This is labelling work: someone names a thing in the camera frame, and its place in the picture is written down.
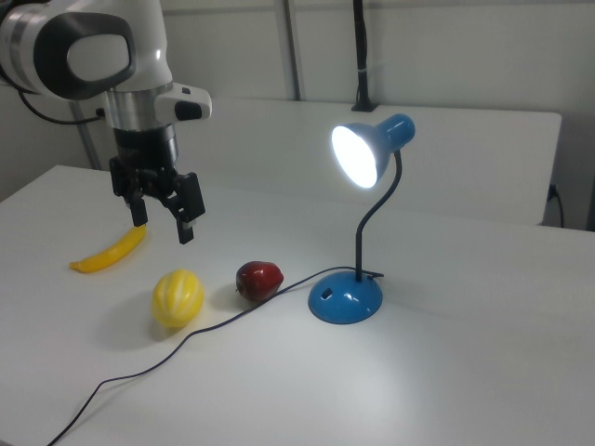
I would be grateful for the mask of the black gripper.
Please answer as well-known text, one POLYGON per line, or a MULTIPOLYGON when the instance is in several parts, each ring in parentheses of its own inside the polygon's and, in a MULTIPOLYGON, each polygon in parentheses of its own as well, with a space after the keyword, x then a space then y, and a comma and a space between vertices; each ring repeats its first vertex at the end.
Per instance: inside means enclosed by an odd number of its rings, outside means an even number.
POLYGON ((143 195, 163 202, 176 219, 178 241, 193 240, 195 220, 205 213, 198 177, 176 169, 178 144, 173 125, 133 131, 114 129, 117 155, 110 160, 112 188, 124 197, 132 222, 141 227, 148 222, 143 195))

